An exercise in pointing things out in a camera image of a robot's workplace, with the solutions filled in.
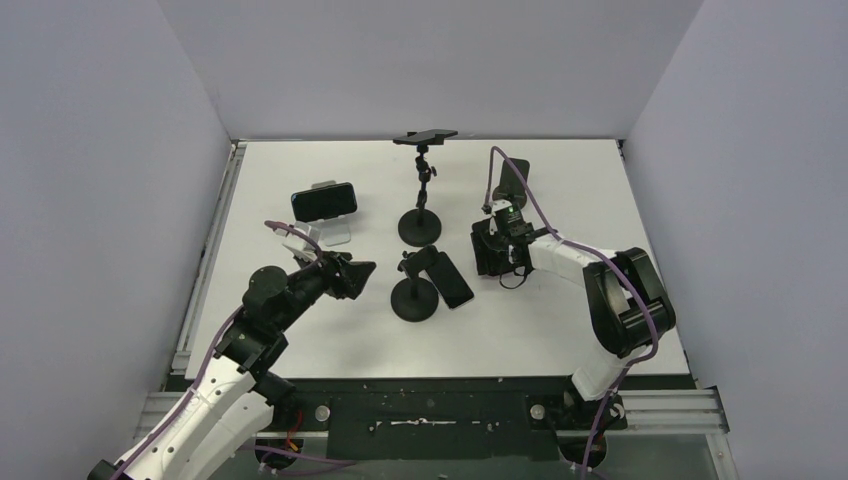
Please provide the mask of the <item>black round base stand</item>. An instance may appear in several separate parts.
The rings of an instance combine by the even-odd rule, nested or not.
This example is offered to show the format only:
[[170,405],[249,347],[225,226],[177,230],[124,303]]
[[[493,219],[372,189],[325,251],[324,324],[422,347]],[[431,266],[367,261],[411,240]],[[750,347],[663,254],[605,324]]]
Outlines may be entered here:
[[405,278],[392,289],[390,305],[400,319],[422,322],[435,313],[439,304],[435,285],[420,277],[423,271],[435,265],[438,250],[434,245],[427,245],[416,252],[404,251],[402,256],[397,269]]

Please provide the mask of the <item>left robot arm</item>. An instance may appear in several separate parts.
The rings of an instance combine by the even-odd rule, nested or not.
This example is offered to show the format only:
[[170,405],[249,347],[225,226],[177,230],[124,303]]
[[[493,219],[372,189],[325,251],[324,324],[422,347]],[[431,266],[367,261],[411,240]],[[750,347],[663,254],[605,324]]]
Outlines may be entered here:
[[373,261],[327,252],[287,273],[256,270],[241,305],[214,335],[198,374],[180,400],[114,462],[91,479],[207,479],[254,434],[295,419],[291,382],[271,368],[288,346],[286,331],[322,296],[354,300],[374,273]]

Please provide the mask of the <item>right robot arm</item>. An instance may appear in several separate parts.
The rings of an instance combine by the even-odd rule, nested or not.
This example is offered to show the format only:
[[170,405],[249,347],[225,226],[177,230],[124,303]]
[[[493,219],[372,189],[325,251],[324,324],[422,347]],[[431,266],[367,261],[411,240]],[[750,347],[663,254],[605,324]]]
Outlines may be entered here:
[[498,201],[471,226],[479,275],[521,271],[556,274],[584,289],[594,334],[589,355],[571,377],[576,391],[562,400],[565,419],[586,427],[602,412],[601,398],[635,363],[653,357],[676,313],[647,252],[604,250],[536,229],[521,210]]

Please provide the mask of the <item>phone from wooden stand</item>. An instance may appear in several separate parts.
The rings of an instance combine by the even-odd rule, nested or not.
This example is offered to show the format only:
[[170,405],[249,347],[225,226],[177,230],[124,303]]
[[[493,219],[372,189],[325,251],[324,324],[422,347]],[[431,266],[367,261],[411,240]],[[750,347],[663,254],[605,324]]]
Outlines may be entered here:
[[474,292],[446,252],[438,252],[425,272],[449,309],[457,309],[474,299]]

